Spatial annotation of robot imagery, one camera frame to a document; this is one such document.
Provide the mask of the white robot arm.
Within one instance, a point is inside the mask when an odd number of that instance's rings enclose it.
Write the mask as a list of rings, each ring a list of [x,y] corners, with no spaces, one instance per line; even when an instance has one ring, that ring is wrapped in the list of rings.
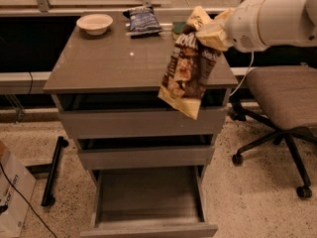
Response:
[[[245,0],[204,25],[197,39],[206,47],[242,53],[273,46],[317,46],[317,0]]]

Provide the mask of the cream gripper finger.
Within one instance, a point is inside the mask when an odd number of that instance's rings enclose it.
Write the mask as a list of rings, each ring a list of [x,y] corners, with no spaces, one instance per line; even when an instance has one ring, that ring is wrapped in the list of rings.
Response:
[[[218,24],[204,25],[196,33],[196,37],[203,46],[221,52],[225,52],[228,48],[233,46],[224,28]]]
[[[220,14],[218,14],[214,20],[215,21],[227,21],[228,18],[234,13],[235,9],[234,8],[229,8],[223,12],[221,12]]]

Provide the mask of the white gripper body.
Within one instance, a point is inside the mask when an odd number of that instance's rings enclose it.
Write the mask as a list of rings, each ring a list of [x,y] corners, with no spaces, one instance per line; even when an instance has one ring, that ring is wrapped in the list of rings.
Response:
[[[243,1],[225,24],[226,33],[239,52],[262,52],[266,49],[259,32],[259,12],[264,1]]]

